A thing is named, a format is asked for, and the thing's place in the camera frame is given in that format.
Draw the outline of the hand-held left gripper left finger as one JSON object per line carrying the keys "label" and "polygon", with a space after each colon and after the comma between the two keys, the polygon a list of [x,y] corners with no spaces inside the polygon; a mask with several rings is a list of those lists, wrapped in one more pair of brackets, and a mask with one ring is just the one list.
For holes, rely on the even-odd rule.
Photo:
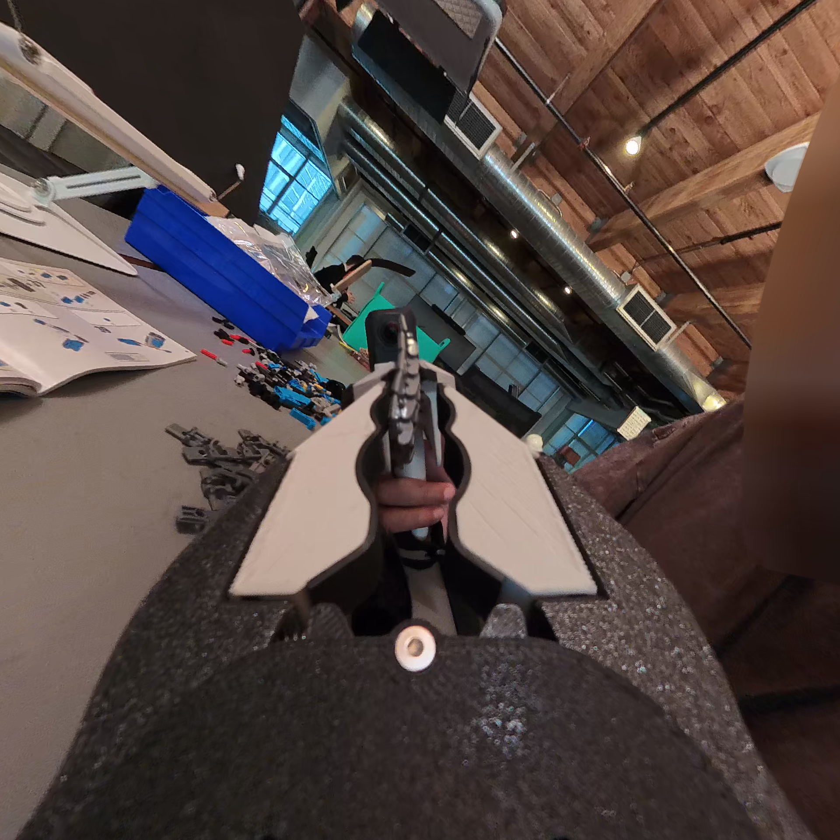
{"label": "hand-held left gripper left finger", "polygon": [[372,545],[376,515],[360,463],[381,435],[372,413],[384,392],[384,381],[368,384],[337,418],[293,450],[230,596],[298,596]]}

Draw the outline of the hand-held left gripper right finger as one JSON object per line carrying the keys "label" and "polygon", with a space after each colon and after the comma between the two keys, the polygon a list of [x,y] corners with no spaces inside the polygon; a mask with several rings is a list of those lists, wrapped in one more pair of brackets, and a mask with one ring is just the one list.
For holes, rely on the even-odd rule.
{"label": "hand-held left gripper right finger", "polygon": [[597,594],[597,583],[528,445],[454,385],[438,391],[448,536],[467,561],[530,599]]}

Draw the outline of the pile of grey track links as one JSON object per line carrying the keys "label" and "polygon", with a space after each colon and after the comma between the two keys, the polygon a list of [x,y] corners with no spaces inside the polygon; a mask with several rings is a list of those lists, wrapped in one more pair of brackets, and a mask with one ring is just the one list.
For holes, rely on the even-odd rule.
{"label": "pile of grey track links", "polygon": [[200,471],[205,506],[182,505],[174,519],[175,530],[189,536],[206,531],[269,467],[291,456],[289,448],[247,429],[238,430],[239,441],[233,447],[197,427],[171,424],[165,432],[182,446],[184,461]]}

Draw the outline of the grey desk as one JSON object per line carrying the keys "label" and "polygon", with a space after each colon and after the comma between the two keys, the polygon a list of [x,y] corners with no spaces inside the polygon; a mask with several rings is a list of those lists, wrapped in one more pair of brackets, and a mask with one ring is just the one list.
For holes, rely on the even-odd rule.
{"label": "grey desk", "polygon": [[42,399],[2,397],[1,834],[49,788],[102,668],[201,506],[198,469],[165,432],[226,444],[248,429],[293,448],[309,431],[235,384],[241,350],[214,311],[159,270],[136,277],[2,241],[2,255],[65,266],[196,353],[169,369],[90,374]]}

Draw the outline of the person's right hand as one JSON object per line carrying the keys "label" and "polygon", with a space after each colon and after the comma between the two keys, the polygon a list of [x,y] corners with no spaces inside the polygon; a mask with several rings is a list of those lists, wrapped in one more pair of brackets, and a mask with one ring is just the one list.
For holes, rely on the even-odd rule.
{"label": "person's right hand", "polygon": [[389,533],[410,532],[440,524],[448,530],[449,503],[456,488],[449,481],[384,476],[374,485],[382,528]]}

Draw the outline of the heap of mixed coloured bricks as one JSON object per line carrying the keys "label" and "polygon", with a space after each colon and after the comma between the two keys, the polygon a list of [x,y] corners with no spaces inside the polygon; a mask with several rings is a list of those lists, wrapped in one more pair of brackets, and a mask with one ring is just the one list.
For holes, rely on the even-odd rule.
{"label": "heap of mixed coloured bricks", "polygon": [[237,370],[236,386],[273,410],[286,412],[310,432],[326,426],[343,410],[343,385],[321,377],[311,365],[295,367],[253,358]]}

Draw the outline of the clear plastic bags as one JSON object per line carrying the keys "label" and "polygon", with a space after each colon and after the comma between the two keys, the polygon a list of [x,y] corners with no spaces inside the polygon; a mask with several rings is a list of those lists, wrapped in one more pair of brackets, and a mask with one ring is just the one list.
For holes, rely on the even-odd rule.
{"label": "clear plastic bags", "polygon": [[274,234],[235,217],[207,216],[206,221],[308,305],[323,308],[333,305],[333,294],[317,281],[294,239],[286,232]]}

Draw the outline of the scattered black and red pins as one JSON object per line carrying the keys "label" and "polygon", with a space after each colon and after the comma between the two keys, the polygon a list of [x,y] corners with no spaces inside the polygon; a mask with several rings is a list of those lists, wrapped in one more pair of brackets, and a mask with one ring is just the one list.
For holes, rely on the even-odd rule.
{"label": "scattered black and red pins", "polygon": [[211,317],[211,328],[212,331],[204,337],[205,346],[198,351],[201,358],[230,370],[249,370],[263,363],[260,345],[231,321]]}

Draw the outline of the blue plastic bin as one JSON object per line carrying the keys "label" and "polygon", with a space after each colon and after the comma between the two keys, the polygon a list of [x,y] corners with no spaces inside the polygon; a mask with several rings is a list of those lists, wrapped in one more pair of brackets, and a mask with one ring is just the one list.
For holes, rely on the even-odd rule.
{"label": "blue plastic bin", "polygon": [[163,186],[143,192],[125,241],[270,350],[311,348],[327,332],[326,308],[308,304]]}

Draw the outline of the large paned window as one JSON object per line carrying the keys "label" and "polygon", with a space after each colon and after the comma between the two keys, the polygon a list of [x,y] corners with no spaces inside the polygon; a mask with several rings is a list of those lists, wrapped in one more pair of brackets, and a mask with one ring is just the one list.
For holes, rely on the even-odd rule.
{"label": "large paned window", "polygon": [[296,236],[333,191],[333,177],[318,138],[283,115],[261,189],[260,217]]}

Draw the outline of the grey ceiling air unit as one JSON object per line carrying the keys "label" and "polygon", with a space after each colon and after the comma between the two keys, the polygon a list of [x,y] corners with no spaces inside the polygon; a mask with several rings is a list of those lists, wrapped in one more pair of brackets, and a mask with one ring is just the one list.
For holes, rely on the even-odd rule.
{"label": "grey ceiling air unit", "polygon": [[354,48],[434,121],[469,97],[507,12],[503,1],[363,2]]}

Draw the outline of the open instruction booklet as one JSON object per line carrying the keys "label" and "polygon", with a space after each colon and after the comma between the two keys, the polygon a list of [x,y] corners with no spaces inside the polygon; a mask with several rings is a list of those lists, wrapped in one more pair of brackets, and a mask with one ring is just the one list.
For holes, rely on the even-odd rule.
{"label": "open instruction booklet", "polygon": [[87,375],[195,358],[70,270],[2,260],[1,393],[42,397]]}

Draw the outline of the black partition panel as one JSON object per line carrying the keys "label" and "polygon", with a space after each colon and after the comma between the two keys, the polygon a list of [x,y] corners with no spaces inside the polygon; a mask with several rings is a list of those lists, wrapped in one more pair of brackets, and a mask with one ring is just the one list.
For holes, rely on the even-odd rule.
{"label": "black partition panel", "polygon": [[2,2],[24,33],[253,224],[304,26],[292,1]]}

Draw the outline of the white ceiling dome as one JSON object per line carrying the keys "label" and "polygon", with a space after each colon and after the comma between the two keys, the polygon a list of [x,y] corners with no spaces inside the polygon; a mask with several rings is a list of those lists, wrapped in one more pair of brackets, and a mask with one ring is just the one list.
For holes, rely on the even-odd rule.
{"label": "white ceiling dome", "polygon": [[781,193],[793,191],[809,144],[810,142],[806,141],[792,145],[765,162],[764,172],[767,178]]}

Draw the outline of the silver ventilation duct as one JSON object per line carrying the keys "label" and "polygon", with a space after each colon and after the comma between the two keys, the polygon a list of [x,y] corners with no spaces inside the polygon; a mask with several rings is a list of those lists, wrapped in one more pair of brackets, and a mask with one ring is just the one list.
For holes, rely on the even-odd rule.
{"label": "silver ventilation duct", "polygon": [[[451,229],[459,225],[455,213],[447,209],[443,199],[400,159],[380,127],[354,102],[348,100],[340,104],[339,118],[350,137],[371,151],[374,158],[408,186],[440,221]],[[678,396],[687,398],[691,409],[712,412],[723,407],[725,398],[674,339],[663,339],[655,349],[646,341],[646,335],[636,322],[624,318],[625,300],[643,289],[625,287],[540,193],[497,162],[505,160],[503,154],[488,154],[479,166],[478,181],[479,189],[505,220],[652,373]]]}

